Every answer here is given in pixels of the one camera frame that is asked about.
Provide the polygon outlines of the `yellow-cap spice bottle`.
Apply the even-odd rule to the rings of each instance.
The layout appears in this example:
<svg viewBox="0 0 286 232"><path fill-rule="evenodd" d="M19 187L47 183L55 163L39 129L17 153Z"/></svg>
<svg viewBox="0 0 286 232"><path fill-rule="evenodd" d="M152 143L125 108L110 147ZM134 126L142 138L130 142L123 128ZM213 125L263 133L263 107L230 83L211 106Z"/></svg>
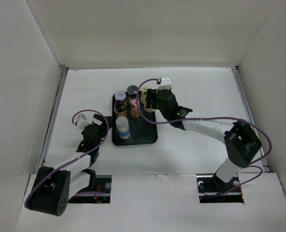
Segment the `yellow-cap spice bottle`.
<svg viewBox="0 0 286 232"><path fill-rule="evenodd" d="M141 95L140 95L140 102L145 105L146 104L146 96L147 96L147 90L149 89L149 87L147 86L143 86L141 88Z"/></svg>

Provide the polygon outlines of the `silver-lid blue-label jar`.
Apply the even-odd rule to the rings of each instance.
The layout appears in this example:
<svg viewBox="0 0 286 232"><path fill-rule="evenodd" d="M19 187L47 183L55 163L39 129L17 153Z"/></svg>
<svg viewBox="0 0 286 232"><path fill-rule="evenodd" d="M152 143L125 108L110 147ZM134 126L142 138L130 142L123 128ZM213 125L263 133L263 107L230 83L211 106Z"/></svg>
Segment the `silver-lid blue-label jar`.
<svg viewBox="0 0 286 232"><path fill-rule="evenodd" d="M126 140L130 137L129 122L125 116L120 116L116 119L116 127L121 139Z"/></svg>

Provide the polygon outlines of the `black-cap spice bottle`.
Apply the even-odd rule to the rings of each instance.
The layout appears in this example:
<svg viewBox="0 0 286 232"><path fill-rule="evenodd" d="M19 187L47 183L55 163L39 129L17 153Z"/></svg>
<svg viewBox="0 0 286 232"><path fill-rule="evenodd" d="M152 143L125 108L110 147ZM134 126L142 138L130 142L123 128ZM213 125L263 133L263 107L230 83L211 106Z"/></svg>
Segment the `black-cap spice bottle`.
<svg viewBox="0 0 286 232"><path fill-rule="evenodd" d="M117 100L114 104L114 112L116 117L127 117L127 108L123 101Z"/></svg>

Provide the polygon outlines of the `pink-cap spice bottle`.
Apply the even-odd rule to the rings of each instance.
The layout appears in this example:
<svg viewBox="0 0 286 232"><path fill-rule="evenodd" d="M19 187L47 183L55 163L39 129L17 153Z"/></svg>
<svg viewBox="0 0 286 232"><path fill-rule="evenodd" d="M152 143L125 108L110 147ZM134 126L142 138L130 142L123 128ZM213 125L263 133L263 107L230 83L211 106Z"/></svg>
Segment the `pink-cap spice bottle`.
<svg viewBox="0 0 286 232"><path fill-rule="evenodd" d="M131 114L131 117L133 117L133 118L139 118L140 117L139 102L137 102L136 100L132 100L130 102L130 114Z"/></svg>

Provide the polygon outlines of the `clear-lid pepper grinder bottle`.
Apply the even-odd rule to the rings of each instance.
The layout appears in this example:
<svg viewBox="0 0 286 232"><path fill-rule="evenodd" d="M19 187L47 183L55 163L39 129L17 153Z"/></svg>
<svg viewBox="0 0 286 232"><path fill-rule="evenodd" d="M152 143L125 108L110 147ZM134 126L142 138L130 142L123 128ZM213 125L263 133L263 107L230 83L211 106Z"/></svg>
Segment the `clear-lid pepper grinder bottle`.
<svg viewBox="0 0 286 232"><path fill-rule="evenodd" d="M136 95L139 92L138 86L136 85L130 85L127 87L127 94L128 94L128 101L131 103L131 101L136 99Z"/></svg>

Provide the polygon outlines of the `red-label white-lid jar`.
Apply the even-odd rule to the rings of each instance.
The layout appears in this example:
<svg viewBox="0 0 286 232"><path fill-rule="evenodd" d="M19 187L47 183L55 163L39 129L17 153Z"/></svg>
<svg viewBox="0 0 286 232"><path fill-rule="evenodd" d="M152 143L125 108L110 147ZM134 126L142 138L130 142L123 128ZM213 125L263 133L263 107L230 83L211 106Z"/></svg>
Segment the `red-label white-lid jar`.
<svg viewBox="0 0 286 232"><path fill-rule="evenodd" d="M127 95L126 95L126 93L124 91L116 92L114 94L114 97L115 97L116 101L122 101L122 102L126 101L126 99L127 99Z"/></svg>

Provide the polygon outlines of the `black-knob grinder bottle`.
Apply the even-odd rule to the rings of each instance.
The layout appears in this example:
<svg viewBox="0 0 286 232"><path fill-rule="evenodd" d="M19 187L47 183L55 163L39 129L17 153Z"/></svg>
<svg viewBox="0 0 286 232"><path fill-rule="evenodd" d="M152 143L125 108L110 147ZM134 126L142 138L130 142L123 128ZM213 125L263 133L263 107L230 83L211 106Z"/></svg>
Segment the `black-knob grinder bottle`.
<svg viewBox="0 0 286 232"><path fill-rule="evenodd" d="M148 108L146 103L144 104L144 110L145 110L146 112L149 112L149 113L154 112L154 109Z"/></svg>

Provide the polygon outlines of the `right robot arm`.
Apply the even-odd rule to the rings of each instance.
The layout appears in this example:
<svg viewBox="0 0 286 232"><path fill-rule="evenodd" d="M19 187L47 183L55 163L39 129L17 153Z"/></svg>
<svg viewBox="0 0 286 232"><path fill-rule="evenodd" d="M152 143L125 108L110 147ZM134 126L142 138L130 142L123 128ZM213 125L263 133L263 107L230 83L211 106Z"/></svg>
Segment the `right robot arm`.
<svg viewBox="0 0 286 232"><path fill-rule="evenodd" d="M171 90L148 89L146 105L158 109L171 126L183 131L198 132L225 145L227 159L209 182L219 192L228 188L232 178L250 165L262 146L246 121L234 119L230 123L220 119L204 120L192 109L179 106Z"/></svg>

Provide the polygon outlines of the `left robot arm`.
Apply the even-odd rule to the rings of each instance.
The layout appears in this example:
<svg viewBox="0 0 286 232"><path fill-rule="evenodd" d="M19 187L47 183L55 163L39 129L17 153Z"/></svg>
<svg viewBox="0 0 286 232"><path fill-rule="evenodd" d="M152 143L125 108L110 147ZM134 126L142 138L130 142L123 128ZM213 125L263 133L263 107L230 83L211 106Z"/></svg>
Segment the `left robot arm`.
<svg viewBox="0 0 286 232"><path fill-rule="evenodd" d="M33 187L25 199L24 207L54 216L61 216L68 203L107 202L110 189L106 187L108 178L97 178L91 166L99 156L99 148L113 125L111 116L95 112L95 122L83 121L82 115L75 124L82 126L83 139L76 153L65 162L55 166L43 166L38 170Z"/></svg>

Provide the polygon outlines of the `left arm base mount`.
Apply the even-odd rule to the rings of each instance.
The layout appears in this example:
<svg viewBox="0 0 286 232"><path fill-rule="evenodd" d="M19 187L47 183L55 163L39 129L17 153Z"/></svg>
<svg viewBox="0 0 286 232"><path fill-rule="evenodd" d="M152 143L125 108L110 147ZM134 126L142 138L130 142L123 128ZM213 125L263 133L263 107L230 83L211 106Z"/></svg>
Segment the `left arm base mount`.
<svg viewBox="0 0 286 232"><path fill-rule="evenodd" d="M111 189L111 175L97 175L94 170L85 169L70 182L69 203L110 203Z"/></svg>

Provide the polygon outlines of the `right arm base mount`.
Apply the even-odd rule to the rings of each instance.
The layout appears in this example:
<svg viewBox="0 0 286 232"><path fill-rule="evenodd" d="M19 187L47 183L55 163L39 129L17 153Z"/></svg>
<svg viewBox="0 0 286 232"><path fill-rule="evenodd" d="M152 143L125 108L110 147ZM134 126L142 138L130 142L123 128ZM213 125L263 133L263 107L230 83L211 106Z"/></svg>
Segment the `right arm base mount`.
<svg viewBox="0 0 286 232"><path fill-rule="evenodd" d="M196 181L200 203L244 203L237 175L228 183L211 174L197 175Z"/></svg>

